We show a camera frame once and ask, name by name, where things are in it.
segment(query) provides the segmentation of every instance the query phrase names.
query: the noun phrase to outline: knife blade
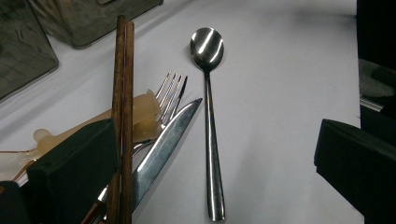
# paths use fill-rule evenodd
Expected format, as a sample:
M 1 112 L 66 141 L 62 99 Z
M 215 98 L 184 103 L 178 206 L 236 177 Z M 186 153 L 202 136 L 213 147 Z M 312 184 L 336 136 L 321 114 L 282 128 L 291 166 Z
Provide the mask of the knife blade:
M 176 116 L 166 125 L 166 128 L 162 131 L 146 157 L 134 170 L 133 212 L 149 192 L 161 170 L 168 162 L 201 102 L 202 98 L 192 101 L 180 109 Z

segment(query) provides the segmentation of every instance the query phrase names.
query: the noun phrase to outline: stainless steel spoon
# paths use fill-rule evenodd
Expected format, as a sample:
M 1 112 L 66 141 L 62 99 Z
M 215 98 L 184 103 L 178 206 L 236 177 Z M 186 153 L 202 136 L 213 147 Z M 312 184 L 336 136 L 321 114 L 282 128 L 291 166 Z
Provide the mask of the stainless steel spoon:
M 218 141 L 213 112 L 210 72 L 221 62 L 224 45 L 221 35 L 212 28 L 201 28 L 191 37 L 191 56 L 205 75 L 206 187 L 209 217 L 225 218 L 224 196 L 219 166 Z

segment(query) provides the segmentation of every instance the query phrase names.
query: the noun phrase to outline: white table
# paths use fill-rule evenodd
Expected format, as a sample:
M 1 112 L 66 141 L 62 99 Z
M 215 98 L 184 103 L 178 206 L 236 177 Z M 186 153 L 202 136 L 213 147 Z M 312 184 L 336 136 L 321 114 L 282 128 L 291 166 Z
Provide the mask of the white table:
M 165 0 L 134 20 L 134 92 L 157 90 L 168 70 L 189 76 L 183 103 L 204 97 L 191 35 L 224 38 L 212 72 L 225 223 L 363 223 L 316 173 L 322 119 L 360 125 L 356 1 Z M 83 50 L 49 38 L 55 72 L 0 104 L 0 149 L 35 147 L 33 132 L 64 132 L 111 107 L 115 33 Z M 211 223 L 205 195 L 205 115 L 134 223 Z

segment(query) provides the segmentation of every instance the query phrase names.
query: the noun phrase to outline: spoon handle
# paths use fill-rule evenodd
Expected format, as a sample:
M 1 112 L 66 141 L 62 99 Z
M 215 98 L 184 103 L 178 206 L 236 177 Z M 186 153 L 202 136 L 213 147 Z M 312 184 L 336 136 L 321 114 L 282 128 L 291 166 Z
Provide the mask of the spoon handle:
M 224 196 L 221 184 L 212 90 L 209 73 L 207 72 L 205 72 L 205 134 L 207 208 L 212 221 L 220 221 L 225 218 Z

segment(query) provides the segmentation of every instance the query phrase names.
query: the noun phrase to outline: chopstick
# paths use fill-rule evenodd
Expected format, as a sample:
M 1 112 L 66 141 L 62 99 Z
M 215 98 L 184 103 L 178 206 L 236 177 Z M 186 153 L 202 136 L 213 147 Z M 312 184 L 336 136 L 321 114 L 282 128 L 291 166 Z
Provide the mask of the chopstick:
M 126 23 L 125 68 L 123 87 L 123 123 L 121 157 L 120 223 L 132 223 L 132 150 L 134 103 L 134 23 Z
M 115 123 L 117 136 L 117 151 L 121 155 L 122 146 L 122 95 L 123 95 L 123 77 L 124 77 L 124 53 L 125 53 L 125 24 L 124 16 L 117 18 L 117 37 L 116 37 L 116 54 L 114 64 L 114 82 L 113 82 L 113 102 L 111 117 Z M 106 199 L 106 223 L 119 223 L 119 205 L 120 205 L 120 170 L 118 170 L 107 187 Z

